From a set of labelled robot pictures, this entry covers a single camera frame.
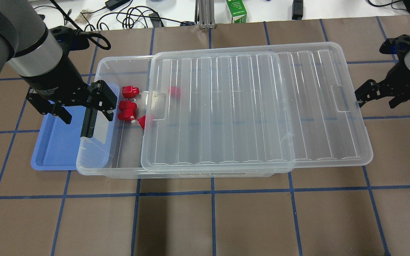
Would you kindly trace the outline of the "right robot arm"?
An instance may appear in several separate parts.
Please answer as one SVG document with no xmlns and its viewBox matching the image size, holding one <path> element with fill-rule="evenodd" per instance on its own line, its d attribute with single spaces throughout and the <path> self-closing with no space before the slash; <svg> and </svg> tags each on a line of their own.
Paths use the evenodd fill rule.
<svg viewBox="0 0 410 256">
<path fill-rule="evenodd" d="M 410 101 L 410 36 L 402 34 L 387 39 L 379 48 L 382 54 L 395 54 L 398 62 L 388 71 L 382 81 L 367 80 L 355 90 L 359 107 L 369 101 L 391 97 L 389 107 L 395 108 Z"/>
</svg>

